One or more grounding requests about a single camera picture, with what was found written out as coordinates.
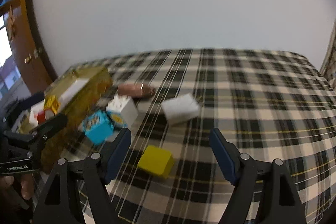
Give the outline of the person's left hand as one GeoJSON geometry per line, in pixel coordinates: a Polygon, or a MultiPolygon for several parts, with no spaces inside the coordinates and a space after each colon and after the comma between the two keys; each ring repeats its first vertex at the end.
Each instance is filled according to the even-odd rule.
{"type": "MultiPolygon", "coordinates": [[[[1,176],[1,192],[7,190],[15,182],[14,176],[1,176]]],[[[34,179],[31,173],[23,174],[19,178],[21,184],[21,195],[23,199],[29,200],[34,195],[34,179]]]]}

